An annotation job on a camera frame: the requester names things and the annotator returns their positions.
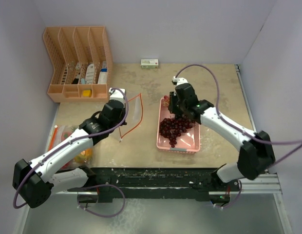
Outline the red yellow mango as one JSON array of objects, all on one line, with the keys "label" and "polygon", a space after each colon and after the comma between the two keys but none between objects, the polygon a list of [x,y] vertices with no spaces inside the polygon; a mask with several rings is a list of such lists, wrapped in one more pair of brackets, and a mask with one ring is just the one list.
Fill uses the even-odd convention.
[{"label": "red yellow mango", "polygon": [[65,140],[67,139],[72,133],[71,132],[63,132],[61,135],[61,139]]}]

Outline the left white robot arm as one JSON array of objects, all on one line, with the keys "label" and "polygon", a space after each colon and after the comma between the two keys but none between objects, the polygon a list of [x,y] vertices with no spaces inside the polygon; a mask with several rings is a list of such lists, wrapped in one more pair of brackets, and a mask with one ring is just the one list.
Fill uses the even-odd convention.
[{"label": "left white robot arm", "polygon": [[127,99],[109,100],[101,111],[84,120],[56,147],[29,162],[25,159],[19,160],[14,165],[13,172],[12,185],[16,190],[13,207],[20,209],[28,205],[30,208],[36,208],[53,193],[73,188],[90,191],[98,186],[96,175],[86,166],[68,172],[59,172],[59,169],[125,124],[128,105]]}]

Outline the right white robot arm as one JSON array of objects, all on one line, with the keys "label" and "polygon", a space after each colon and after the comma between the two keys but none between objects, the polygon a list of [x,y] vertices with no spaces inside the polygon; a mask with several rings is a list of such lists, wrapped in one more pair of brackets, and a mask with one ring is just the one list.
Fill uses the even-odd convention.
[{"label": "right white robot arm", "polygon": [[225,164],[213,173],[212,186],[224,190],[229,182],[247,178],[254,180],[275,163],[269,134],[247,129],[230,118],[218,113],[207,100],[199,100],[194,88],[188,82],[174,82],[175,90],[170,92],[169,111],[178,117],[187,117],[218,133],[239,152],[236,163]]}]

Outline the orange toy pineapple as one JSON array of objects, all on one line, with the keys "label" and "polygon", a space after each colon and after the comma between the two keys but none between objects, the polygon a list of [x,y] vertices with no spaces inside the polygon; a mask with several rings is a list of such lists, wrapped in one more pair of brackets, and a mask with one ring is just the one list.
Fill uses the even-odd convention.
[{"label": "orange toy pineapple", "polygon": [[93,149],[89,148],[86,149],[85,151],[82,151],[80,154],[74,157],[73,161],[75,163],[90,163],[90,161],[93,158]]}]

